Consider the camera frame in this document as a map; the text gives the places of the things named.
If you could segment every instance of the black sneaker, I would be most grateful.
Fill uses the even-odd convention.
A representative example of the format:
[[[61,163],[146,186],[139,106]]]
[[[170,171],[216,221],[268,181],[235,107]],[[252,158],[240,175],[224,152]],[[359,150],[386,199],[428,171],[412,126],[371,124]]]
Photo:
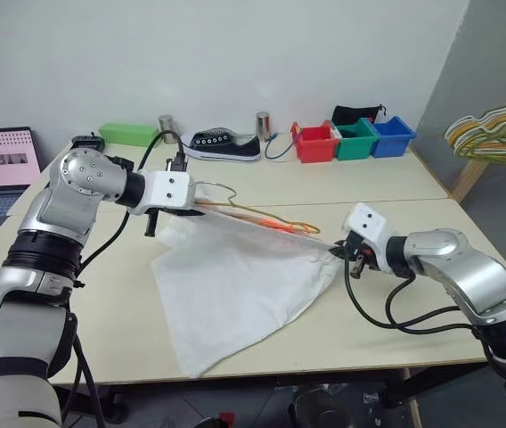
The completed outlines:
[[[213,128],[182,136],[184,152],[205,161],[257,162],[261,144],[255,136],[239,136],[226,128]]]

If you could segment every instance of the table leg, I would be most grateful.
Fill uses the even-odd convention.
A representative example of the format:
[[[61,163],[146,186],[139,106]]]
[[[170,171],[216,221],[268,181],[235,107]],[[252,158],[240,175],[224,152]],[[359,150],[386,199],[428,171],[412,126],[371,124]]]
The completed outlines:
[[[458,366],[430,367],[414,376],[388,386],[381,394],[388,408],[401,406],[423,392],[458,379],[487,366],[487,363],[460,364]]]

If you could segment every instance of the black cable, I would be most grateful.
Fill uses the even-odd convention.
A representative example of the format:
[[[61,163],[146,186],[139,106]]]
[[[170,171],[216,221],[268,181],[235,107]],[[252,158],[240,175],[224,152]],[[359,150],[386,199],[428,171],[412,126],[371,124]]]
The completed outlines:
[[[388,320],[389,322],[394,325],[397,330],[399,330],[400,332],[404,332],[404,333],[408,333],[408,334],[434,334],[434,333],[441,333],[441,332],[446,332],[448,330],[454,330],[456,328],[466,328],[468,330],[472,330],[473,329],[473,326],[470,325],[470,324],[448,324],[448,325],[441,325],[439,327],[433,327],[433,328],[423,328],[423,329],[410,329],[410,328],[406,328],[407,326],[409,326],[410,324],[409,323],[397,323],[394,319],[394,316],[392,315],[392,301],[394,300],[394,298],[397,296],[398,293],[400,293],[405,287],[407,287],[409,284],[411,284],[413,282],[413,280],[415,279],[415,276],[413,276],[412,278],[402,282],[401,284],[399,284],[389,295],[388,295],[388,298],[386,299],[386,317],[388,317]],[[457,306],[448,306],[446,308],[441,308],[441,309],[438,309],[439,311],[443,310],[443,312],[440,312],[440,313],[445,313],[445,312],[451,312],[451,311],[454,311],[454,310],[459,310],[459,307]]]
[[[75,372],[75,380],[73,381],[73,386],[69,392],[69,396],[67,397],[67,401],[65,402],[65,406],[63,406],[63,410],[61,411],[61,420],[65,422],[67,416],[69,415],[69,411],[71,410],[71,404],[75,400],[78,391],[78,384],[81,382],[81,375],[83,374],[83,366],[77,361],[77,370]]]
[[[87,266],[91,264],[91,262],[96,259],[103,251],[105,251],[107,248],[109,248],[112,243],[114,243],[120,234],[122,234],[122,231],[125,230],[125,227],[127,226],[128,219],[130,218],[130,213],[127,211],[125,212],[124,217],[122,218],[122,221],[120,222],[120,226],[118,227],[117,231],[114,233],[113,236],[109,238],[109,240],[101,245],[93,254],[91,254],[89,257],[86,258],[86,260],[81,263],[81,267],[78,270],[77,277],[81,275],[81,272],[85,270]]]
[[[401,285],[405,284],[405,286],[407,286],[407,285],[411,284],[414,279],[415,279],[415,276],[404,281]],[[405,328],[410,325],[415,325],[415,324],[421,323],[427,319],[430,319],[432,317],[436,317],[437,315],[441,315],[445,312],[450,312],[451,310],[455,310],[455,309],[451,309],[452,307],[446,307],[446,308],[432,310],[431,312],[429,312],[425,315],[422,315],[420,317],[416,317],[416,318],[411,319],[409,321],[405,321],[404,323],[396,323],[395,321],[392,321],[392,320],[390,320],[390,324],[382,323],[381,321],[378,321],[377,319],[368,315],[366,313],[366,311],[363,310],[362,306],[360,306],[358,299],[354,295],[354,291],[352,290],[352,285],[350,284],[350,266],[349,266],[349,261],[347,258],[344,260],[344,284],[346,286],[350,300],[352,301],[352,303],[354,304],[356,310],[360,313],[360,315],[362,315],[362,317],[364,317],[368,322],[376,325],[377,327],[386,328],[388,330],[396,330],[399,328]]]
[[[93,407],[96,425],[98,428],[104,428],[106,424],[104,423],[101,399],[99,398],[99,392],[96,389],[96,385],[94,384],[93,374],[91,373],[91,369],[86,362],[85,354],[83,353],[83,347],[81,346],[81,341],[78,339],[78,336],[75,336],[75,341],[73,342],[73,350],[75,350],[75,354],[77,355],[78,363],[83,367],[86,388],[89,390],[89,395],[91,396],[91,406]]]
[[[180,138],[180,136],[174,131],[170,131],[170,130],[162,131],[162,132],[158,133],[154,138],[152,138],[152,141],[150,142],[150,144],[148,144],[148,147],[146,148],[146,152],[144,153],[143,158],[140,160],[140,164],[138,165],[138,169],[144,168],[144,165],[146,165],[146,160],[148,159],[148,156],[150,156],[150,152],[154,148],[154,145],[158,142],[158,140],[160,140],[160,138],[162,138],[163,136],[167,136],[167,135],[171,135],[175,138],[175,140],[178,143],[178,152],[184,153],[184,143],[182,142],[182,138]]]

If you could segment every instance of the plastic bin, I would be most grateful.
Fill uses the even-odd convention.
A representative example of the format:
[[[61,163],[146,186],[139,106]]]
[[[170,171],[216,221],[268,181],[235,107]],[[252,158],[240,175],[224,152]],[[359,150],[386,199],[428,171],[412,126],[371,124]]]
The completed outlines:
[[[374,158],[402,156],[410,141],[416,137],[414,131],[398,116],[386,123],[371,124],[379,134],[378,142],[371,148]]]
[[[339,138],[332,132],[332,123],[327,120],[320,127],[301,128],[297,122],[292,124],[290,133],[297,156],[303,163],[309,162],[330,162],[334,157]]]
[[[370,156],[370,150],[378,141],[378,133],[367,119],[359,119],[354,125],[340,125],[336,129],[342,134],[347,131],[355,136],[342,137],[336,148],[336,157],[339,161],[353,159],[366,159]]]

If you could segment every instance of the silver canister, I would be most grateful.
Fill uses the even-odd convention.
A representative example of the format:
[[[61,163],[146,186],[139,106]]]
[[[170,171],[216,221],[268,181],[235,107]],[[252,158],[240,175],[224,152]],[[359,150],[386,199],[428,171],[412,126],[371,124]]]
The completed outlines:
[[[269,113],[260,111],[256,115],[257,136],[260,141],[269,141],[271,138],[271,126],[269,123]]]
[[[174,131],[174,120],[172,119],[172,115],[163,114],[158,118],[158,122],[160,124],[160,131]],[[164,143],[166,144],[175,144],[177,143],[176,139],[171,134],[166,134],[163,136]]]

